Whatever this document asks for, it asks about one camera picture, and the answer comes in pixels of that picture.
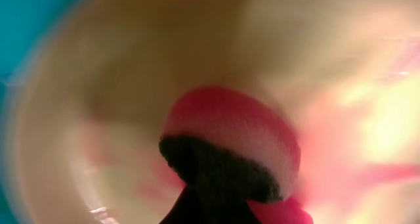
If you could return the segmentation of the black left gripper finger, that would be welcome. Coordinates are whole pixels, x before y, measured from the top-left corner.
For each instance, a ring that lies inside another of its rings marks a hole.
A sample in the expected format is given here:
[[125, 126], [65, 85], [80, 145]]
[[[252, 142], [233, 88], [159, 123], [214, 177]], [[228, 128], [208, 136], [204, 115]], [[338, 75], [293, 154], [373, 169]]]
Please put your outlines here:
[[195, 188], [185, 186], [169, 213], [159, 224], [261, 224], [244, 202], [234, 208], [210, 212], [199, 200]]

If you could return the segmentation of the green and pink sponge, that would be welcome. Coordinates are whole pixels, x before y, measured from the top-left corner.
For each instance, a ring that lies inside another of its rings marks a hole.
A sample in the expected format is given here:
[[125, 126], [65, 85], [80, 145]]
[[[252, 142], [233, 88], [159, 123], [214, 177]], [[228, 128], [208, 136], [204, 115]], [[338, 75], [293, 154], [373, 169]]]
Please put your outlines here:
[[248, 95], [201, 87], [181, 96], [159, 151], [207, 211], [245, 202], [261, 224], [312, 222], [291, 198], [301, 158], [294, 131]]

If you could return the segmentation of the yellow-green plate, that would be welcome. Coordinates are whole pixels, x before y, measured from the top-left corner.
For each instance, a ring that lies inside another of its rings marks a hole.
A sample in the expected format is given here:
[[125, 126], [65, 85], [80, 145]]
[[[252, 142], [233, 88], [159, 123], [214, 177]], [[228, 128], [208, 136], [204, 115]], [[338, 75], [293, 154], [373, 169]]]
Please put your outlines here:
[[184, 182], [159, 151], [201, 87], [277, 113], [311, 223], [419, 222], [419, 0], [84, 0], [7, 133], [25, 223], [159, 223]]

